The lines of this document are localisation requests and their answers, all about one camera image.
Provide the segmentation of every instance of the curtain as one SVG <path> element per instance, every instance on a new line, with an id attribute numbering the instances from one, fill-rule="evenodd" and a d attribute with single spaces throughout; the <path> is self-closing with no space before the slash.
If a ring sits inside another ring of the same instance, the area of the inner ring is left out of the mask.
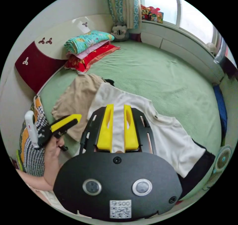
<path id="1" fill-rule="evenodd" d="M 124 22 L 127 28 L 141 26 L 141 0 L 108 0 L 114 23 Z"/>

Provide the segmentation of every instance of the bed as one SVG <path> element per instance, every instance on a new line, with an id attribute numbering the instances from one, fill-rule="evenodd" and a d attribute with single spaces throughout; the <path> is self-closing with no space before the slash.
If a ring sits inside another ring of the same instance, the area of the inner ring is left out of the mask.
<path id="1" fill-rule="evenodd" d="M 115 81 L 115 87 L 152 100 L 159 114 L 174 116 L 197 143 L 217 155 L 221 145 L 221 123 L 212 85 L 182 59 L 145 43 L 114 43 L 120 50 L 94 63 L 93 73 Z M 58 71 L 40 92 L 49 123 L 57 99 L 76 77 L 76 71 Z M 65 136 L 69 153 L 74 156 L 79 143 Z M 207 182 L 212 167 L 203 180 L 183 199 L 198 192 Z"/>

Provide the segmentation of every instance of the white handle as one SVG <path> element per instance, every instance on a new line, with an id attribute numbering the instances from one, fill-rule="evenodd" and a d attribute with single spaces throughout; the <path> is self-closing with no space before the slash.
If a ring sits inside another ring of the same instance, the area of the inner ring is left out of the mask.
<path id="1" fill-rule="evenodd" d="M 28 130 L 31 142 L 33 144 L 33 147 L 39 148 L 38 132 L 37 132 L 35 124 L 33 123 L 33 117 L 34 117 L 34 112 L 31 110 L 27 111 L 27 113 L 25 114 L 25 122 L 26 122 L 27 130 Z"/>

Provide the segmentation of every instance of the pink blanket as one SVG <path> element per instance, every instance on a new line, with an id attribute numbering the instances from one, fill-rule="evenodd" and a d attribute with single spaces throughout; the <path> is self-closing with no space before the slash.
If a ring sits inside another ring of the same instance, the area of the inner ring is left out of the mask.
<path id="1" fill-rule="evenodd" d="M 83 52 L 81 52 L 79 54 L 74 54 L 72 52 L 67 52 L 66 56 L 73 54 L 73 55 L 75 55 L 79 59 L 84 59 L 89 53 L 97 50 L 99 47 L 101 47 L 101 46 L 103 46 L 105 44 L 108 44 L 108 43 L 110 43 L 109 40 L 101 41 L 99 43 L 96 43 L 96 44 L 92 45 L 91 47 L 89 47 L 88 49 L 86 49 L 85 51 L 83 51 Z"/>

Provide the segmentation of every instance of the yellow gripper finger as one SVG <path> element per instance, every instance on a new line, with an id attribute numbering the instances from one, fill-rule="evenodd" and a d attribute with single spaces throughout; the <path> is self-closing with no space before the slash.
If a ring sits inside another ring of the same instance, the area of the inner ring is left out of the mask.
<path id="1" fill-rule="evenodd" d="M 82 118 L 81 114 L 71 114 L 70 116 L 68 116 L 68 117 L 60 120 L 59 122 L 53 124 L 51 126 L 51 131 L 55 132 L 56 130 L 58 130 L 59 128 L 61 128 L 62 126 L 64 126 L 65 124 L 71 122 L 74 119 L 77 119 L 77 121 L 78 121 L 77 124 L 78 124 L 80 122 L 81 118 Z"/>
<path id="2" fill-rule="evenodd" d="M 97 141 L 97 148 L 99 150 L 112 152 L 113 110 L 114 110 L 113 104 L 108 104 L 106 106 Z"/>
<path id="3" fill-rule="evenodd" d="M 124 105 L 124 150 L 132 151 L 139 148 L 136 134 L 135 123 L 132 115 L 131 106 Z"/>

